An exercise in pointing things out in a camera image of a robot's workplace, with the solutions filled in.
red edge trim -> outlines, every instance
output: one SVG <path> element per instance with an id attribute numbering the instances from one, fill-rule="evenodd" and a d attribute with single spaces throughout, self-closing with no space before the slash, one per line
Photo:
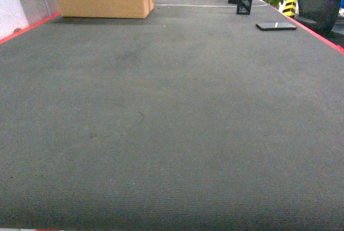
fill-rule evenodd
<path id="1" fill-rule="evenodd" d="M 5 43 L 5 42 L 9 41 L 10 39 L 15 38 L 16 36 L 19 36 L 19 35 L 23 34 L 24 32 L 27 32 L 27 31 L 37 27 L 38 25 L 41 25 L 42 23 L 46 23 L 47 21 L 49 21 L 49 20 L 59 16 L 60 14 L 61 13 L 58 12 L 58 13 L 56 13 L 54 15 L 51 15 L 50 17 L 45 18 L 45 19 L 43 19 L 43 20 L 41 20 L 41 21 L 39 21 L 39 22 L 29 26 L 29 27 L 26 27 L 26 28 L 24 28 L 24 29 L 22 29 L 22 30 L 20 30 L 20 31 L 14 33 L 14 34 L 12 34 L 12 35 L 9 35 L 6 38 L 0 39 L 0 44 Z"/>
<path id="2" fill-rule="evenodd" d="M 325 39 L 324 37 L 320 36 L 318 33 L 312 31 L 310 28 L 307 28 L 305 25 L 299 23 L 298 21 L 296 21 L 295 19 L 286 16 L 285 14 L 281 13 L 280 11 L 278 11 L 280 14 L 282 14 L 283 16 L 287 17 L 288 19 L 290 19 L 293 23 L 299 25 L 301 28 L 303 28 L 304 30 L 308 31 L 309 33 L 311 33 L 313 36 L 315 36 L 316 38 L 320 39 L 322 42 L 328 44 L 330 47 L 336 49 L 337 51 L 339 51 L 340 53 L 344 54 L 344 48 L 342 48 L 339 45 L 336 45 L 335 43 L 329 41 L 328 39 Z"/>

yellow black striped pole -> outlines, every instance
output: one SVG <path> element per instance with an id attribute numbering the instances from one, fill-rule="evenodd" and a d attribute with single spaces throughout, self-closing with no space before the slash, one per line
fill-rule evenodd
<path id="1" fill-rule="evenodd" d="M 295 17 L 297 0 L 286 0 L 286 5 L 283 9 L 283 13 L 291 18 Z"/>

black smartphone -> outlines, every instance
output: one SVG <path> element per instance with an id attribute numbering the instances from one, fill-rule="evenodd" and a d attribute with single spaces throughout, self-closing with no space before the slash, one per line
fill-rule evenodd
<path id="1" fill-rule="evenodd" d="M 261 31 L 287 31 L 296 30 L 296 26 L 291 23 L 257 23 L 257 28 Z"/>

black device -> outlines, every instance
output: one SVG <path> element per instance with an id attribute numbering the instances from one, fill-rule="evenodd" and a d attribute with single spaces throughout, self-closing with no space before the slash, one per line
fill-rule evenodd
<path id="1" fill-rule="evenodd" d="M 296 30 L 296 26 L 291 23 L 257 23 L 257 28 L 261 31 L 287 31 Z"/>
<path id="2" fill-rule="evenodd" d="M 236 13 L 238 15 L 249 15 L 251 13 L 252 0 L 238 0 Z"/>

dust mark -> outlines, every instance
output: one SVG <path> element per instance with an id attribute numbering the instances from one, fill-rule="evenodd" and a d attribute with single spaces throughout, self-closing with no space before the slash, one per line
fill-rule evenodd
<path id="1" fill-rule="evenodd" d="M 142 119 L 141 119 L 141 121 L 139 122 L 139 124 L 140 124 L 140 123 L 142 123 L 142 122 L 144 121 L 145 116 L 144 116 L 144 114 L 142 114 L 141 112 L 138 112 L 138 113 L 142 116 Z"/>

